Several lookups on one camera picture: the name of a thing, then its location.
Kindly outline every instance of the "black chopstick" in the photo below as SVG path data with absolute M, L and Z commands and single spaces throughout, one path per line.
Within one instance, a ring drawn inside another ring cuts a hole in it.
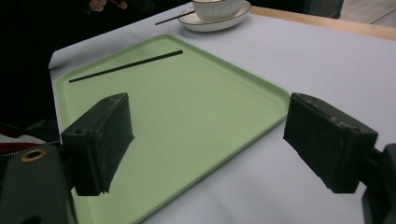
M 156 56 L 156 57 L 152 57 L 152 58 L 145 59 L 145 60 L 142 60 L 142 61 L 138 61 L 138 62 L 135 62 L 135 63 L 128 63 L 128 64 L 125 64 L 123 66 L 111 68 L 111 69 L 108 69 L 108 70 L 105 70 L 105 71 L 102 71 L 102 72 L 93 73 L 93 74 L 87 75 L 85 77 L 74 78 L 74 79 L 69 80 L 69 82 L 72 83 L 72 82 L 80 81 L 80 80 L 83 80 L 83 79 L 86 79 L 86 78 L 90 78 L 90 77 L 97 77 L 97 76 L 100 76 L 100 75 L 103 75 L 103 74 L 119 71 L 121 69 L 137 66 L 137 65 L 140 65 L 140 64 L 143 64 L 143 63 L 151 63 L 151 62 L 154 62 L 154 61 L 158 61 L 160 59 L 169 58 L 169 57 L 176 56 L 176 55 L 182 54 L 182 53 L 183 53 L 183 50 L 180 49 L 180 50 L 173 51 L 173 52 L 170 52 L 170 53 L 166 53 L 166 54 L 163 54 L 163 55 L 160 55 L 160 56 Z
M 195 11 L 193 10 L 193 11 L 190 11 L 190 12 L 187 12 L 187 13 L 180 14 L 180 15 L 178 15 L 178 16 L 172 17 L 172 18 L 170 18 L 170 19 L 168 19 L 168 20 L 159 21 L 159 22 L 155 23 L 155 25 L 159 25 L 159 24 L 164 23 L 164 22 L 167 22 L 167 21 L 172 21 L 172 20 L 178 19 L 178 18 L 180 18 L 180 17 L 184 17 L 184 16 L 187 16 L 187 15 L 190 15 L 190 14 L 192 14 L 192 13 L 195 13 Z

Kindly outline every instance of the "white plate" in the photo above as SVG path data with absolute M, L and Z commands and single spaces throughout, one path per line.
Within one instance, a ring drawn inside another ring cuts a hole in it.
M 184 27 L 186 27 L 189 30 L 198 31 L 198 32 L 211 32 L 211 31 L 226 29 L 238 24 L 248 16 L 250 9 L 251 9 L 251 4 L 248 1 L 245 1 L 242 4 L 241 9 L 239 9 L 238 13 L 228 20 L 205 22 L 205 21 L 201 21 L 198 18 L 197 14 L 195 13 L 192 13 L 184 17 L 180 17 L 178 20 L 184 25 Z M 194 7 L 186 8 L 179 15 L 183 15 L 193 10 Z

